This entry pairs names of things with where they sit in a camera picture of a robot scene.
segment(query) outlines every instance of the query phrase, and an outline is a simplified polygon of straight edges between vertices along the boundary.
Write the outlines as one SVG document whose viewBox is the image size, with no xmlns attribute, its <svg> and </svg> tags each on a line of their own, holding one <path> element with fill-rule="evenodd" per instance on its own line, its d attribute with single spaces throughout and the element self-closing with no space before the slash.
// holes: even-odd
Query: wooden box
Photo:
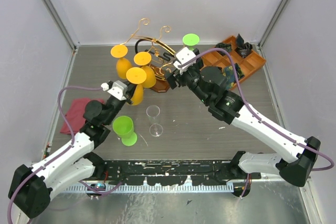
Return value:
<svg viewBox="0 0 336 224">
<path fill-rule="evenodd" d="M 247 56 L 245 59 L 242 58 L 235 50 L 237 48 L 236 46 L 236 37 L 230 36 L 227 39 L 223 40 L 224 43 L 230 43 L 232 47 L 232 51 L 230 52 L 230 55 L 232 56 L 232 59 L 235 63 L 238 63 L 241 70 L 244 73 L 244 77 L 240 79 L 239 83 L 244 82 L 246 79 L 248 79 L 252 74 L 254 74 L 257 70 L 263 67 L 263 65 L 266 63 L 266 60 L 261 57 L 259 54 L 257 54 L 254 50 L 250 53 L 249 56 Z M 204 66 L 218 66 L 221 68 L 225 68 L 228 66 L 231 66 L 230 61 L 228 57 L 222 56 L 219 52 L 210 52 L 202 57 Z"/>
</svg>

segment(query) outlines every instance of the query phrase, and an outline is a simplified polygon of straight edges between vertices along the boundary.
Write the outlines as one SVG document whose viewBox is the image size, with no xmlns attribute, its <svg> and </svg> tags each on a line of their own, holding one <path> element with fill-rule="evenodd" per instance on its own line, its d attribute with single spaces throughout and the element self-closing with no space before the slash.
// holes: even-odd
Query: wall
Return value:
<svg viewBox="0 0 336 224">
<path fill-rule="evenodd" d="M 159 29 L 170 25 L 163 40 L 181 43 L 187 33 L 197 33 L 202 43 L 241 35 L 260 41 L 280 0 L 52 0 L 72 37 L 82 45 L 126 41 L 142 17 L 151 19 L 144 35 L 158 38 Z"/>
<path fill-rule="evenodd" d="M 0 222 L 14 170 L 40 160 L 71 57 L 41 0 L 0 0 Z"/>
<path fill-rule="evenodd" d="M 334 0 L 290 0 L 264 45 L 290 130 L 316 136 L 336 160 L 336 7 Z M 316 167 L 327 165 L 318 158 Z M 336 168 L 311 174 L 325 223 L 335 223 Z"/>
</svg>

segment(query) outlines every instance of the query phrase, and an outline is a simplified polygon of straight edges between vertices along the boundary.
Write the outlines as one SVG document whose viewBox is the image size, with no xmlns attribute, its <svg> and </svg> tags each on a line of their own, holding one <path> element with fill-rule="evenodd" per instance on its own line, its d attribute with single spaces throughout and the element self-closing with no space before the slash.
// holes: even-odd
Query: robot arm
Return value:
<svg viewBox="0 0 336 224">
<path fill-rule="evenodd" d="M 177 85 L 188 86 L 208 107 L 213 117 L 250 133 L 276 152 L 275 154 L 238 152 L 231 162 L 231 172 L 241 178 L 253 172 L 278 174 L 295 186 L 304 186 L 317 155 L 302 146 L 308 145 L 318 150 L 320 141 L 315 137 L 305 139 L 285 130 L 250 104 L 245 104 L 239 95 L 226 90 L 227 80 L 221 68 L 203 68 L 201 58 L 180 67 L 194 59 L 198 53 L 197 49 L 190 51 L 186 47 L 176 53 L 174 63 L 176 69 L 166 75 L 171 88 L 174 89 Z M 296 143 L 291 143 L 284 136 L 290 136 Z"/>
<path fill-rule="evenodd" d="M 90 101 L 83 117 L 85 125 L 75 135 L 72 144 L 69 141 L 46 159 L 34 164 L 31 168 L 20 166 L 14 177 L 8 197 L 11 198 L 20 183 L 40 167 L 45 167 L 34 175 L 14 199 L 14 203 L 29 217 L 35 218 L 49 205 L 50 201 L 68 186 L 88 177 L 99 178 L 106 171 L 104 160 L 92 151 L 107 138 L 110 130 L 104 125 L 112 123 L 123 105 L 132 103 L 135 85 L 129 82 L 108 82 L 102 84 L 103 91 L 111 94 L 106 104 Z M 69 146 L 71 148 L 53 161 L 45 164 L 61 154 Z"/>
</svg>

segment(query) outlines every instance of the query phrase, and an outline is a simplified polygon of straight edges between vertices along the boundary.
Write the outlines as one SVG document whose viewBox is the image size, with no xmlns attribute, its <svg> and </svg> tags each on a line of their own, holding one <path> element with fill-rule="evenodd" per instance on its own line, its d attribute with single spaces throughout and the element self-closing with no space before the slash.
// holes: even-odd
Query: red cloth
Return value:
<svg viewBox="0 0 336 224">
<path fill-rule="evenodd" d="M 104 103 L 103 99 L 94 99 L 97 101 L 100 101 L 101 103 Z M 73 129 L 73 132 L 76 134 L 79 132 L 80 128 L 83 127 L 85 124 L 85 119 L 83 118 L 84 112 L 85 112 L 85 106 L 89 103 L 89 101 L 92 101 L 90 98 L 80 98 L 80 99 L 74 99 L 72 101 L 72 104 L 70 106 L 70 109 L 65 114 L 66 119 L 69 121 L 71 128 Z M 60 133 L 63 134 L 70 134 L 69 127 L 64 122 Z"/>
</svg>

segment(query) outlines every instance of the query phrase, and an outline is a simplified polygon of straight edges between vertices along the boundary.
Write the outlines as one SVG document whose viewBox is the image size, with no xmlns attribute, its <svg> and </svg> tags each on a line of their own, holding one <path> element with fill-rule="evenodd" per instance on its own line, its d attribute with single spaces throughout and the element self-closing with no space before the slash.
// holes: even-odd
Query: gray floor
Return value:
<svg viewBox="0 0 336 224">
<path fill-rule="evenodd" d="M 71 206 L 62 212 L 50 210 Z M 33 223 L 307 224 L 309 219 L 298 187 L 253 182 L 243 200 L 231 193 L 112 193 L 99 200 L 83 193 L 62 193 Z"/>
<path fill-rule="evenodd" d="M 211 45 L 199 46 L 199 49 L 204 51 L 210 47 Z M 80 47 L 69 85 L 99 87 L 108 80 L 117 80 L 116 60 L 111 57 L 110 49 L 111 47 Z M 128 58 L 132 59 L 134 54 L 134 47 L 130 46 Z M 242 87 L 248 102 L 263 115 L 276 121 L 263 70 L 255 73 Z M 67 91 L 64 111 L 69 109 L 73 99 L 81 97 L 107 99 L 109 96 L 102 91 Z M 145 111 L 152 104 L 161 109 L 164 132 L 160 137 L 149 134 Z M 213 118 L 187 87 L 169 90 L 167 93 L 145 90 L 144 101 L 140 105 L 125 105 L 119 115 L 133 118 L 138 142 L 126 147 L 111 132 L 106 141 L 95 150 L 104 159 L 231 159 L 237 151 L 272 152 L 268 146 L 248 133 Z M 62 124 L 60 119 L 52 152 L 70 140 L 68 135 L 59 133 Z"/>
</svg>

